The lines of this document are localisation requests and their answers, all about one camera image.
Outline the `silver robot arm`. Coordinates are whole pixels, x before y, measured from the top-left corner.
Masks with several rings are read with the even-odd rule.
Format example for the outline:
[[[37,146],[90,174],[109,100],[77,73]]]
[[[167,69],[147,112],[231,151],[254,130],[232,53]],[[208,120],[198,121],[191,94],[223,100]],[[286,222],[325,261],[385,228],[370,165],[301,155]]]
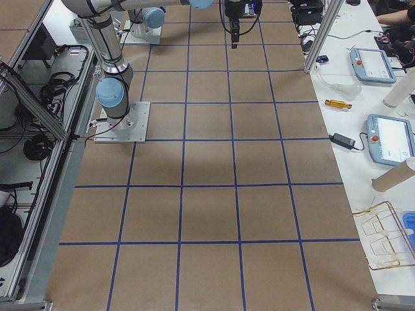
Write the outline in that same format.
[[[128,10],[131,25],[144,24],[150,29],[160,28],[165,21],[165,6],[191,5],[199,10],[209,8],[213,1],[158,1],[153,5],[139,5]],[[240,19],[245,15],[246,6],[251,6],[255,21],[245,32],[241,32]],[[241,36],[248,34],[259,20],[263,7],[262,1],[219,1],[219,16],[222,28],[231,36],[231,48],[236,49]]]
[[[164,8],[190,5],[199,10],[209,8],[212,1],[64,1],[86,29],[86,34],[98,56],[105,78],[97,84],[96,97],[107,116],[111,129],[125,131],[136,123],[129,101],[133,77],[132,66],[125,60],[121,44],[113,28],[112,11],[131,12],[131,22],[156,29],[165,20]]]

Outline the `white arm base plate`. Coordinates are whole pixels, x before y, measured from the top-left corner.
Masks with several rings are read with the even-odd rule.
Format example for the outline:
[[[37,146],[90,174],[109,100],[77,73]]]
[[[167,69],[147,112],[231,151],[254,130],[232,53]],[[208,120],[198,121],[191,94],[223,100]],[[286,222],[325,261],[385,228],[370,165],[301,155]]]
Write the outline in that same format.
[[[131,102],[128,115],[117,124],[115,119],[108,119],[101,109],[100,118],[106,119],[97,125],[96,143],[144,143],[147,138],[150,102]]]
[[[162,27],[149,28],[145,24],[131,24],[126,20],[121,34],[120,44],[124,45],[158,45],[161,40]]]

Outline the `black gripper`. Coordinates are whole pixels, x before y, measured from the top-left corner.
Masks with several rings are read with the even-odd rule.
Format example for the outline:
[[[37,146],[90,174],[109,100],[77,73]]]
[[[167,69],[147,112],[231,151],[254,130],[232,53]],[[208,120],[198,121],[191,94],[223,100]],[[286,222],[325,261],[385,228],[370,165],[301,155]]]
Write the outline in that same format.
[[[232,49],[236,49],[238,47],[239,35],[241,35],[239,28],[239,20],[244,15],[246,5],[252,5],[256,18],[252,26],[247,31],[243,32],[242,35],[249,33],[255,27],[255,24],[257,23],[257,21],[259,20],[259,16],[261,15],[263,7],[262,0],[240,0],[224,2],[224,13],[225,16],[229,19],[231,26],[231,30],[226,29],[226,31],[231,34]]]

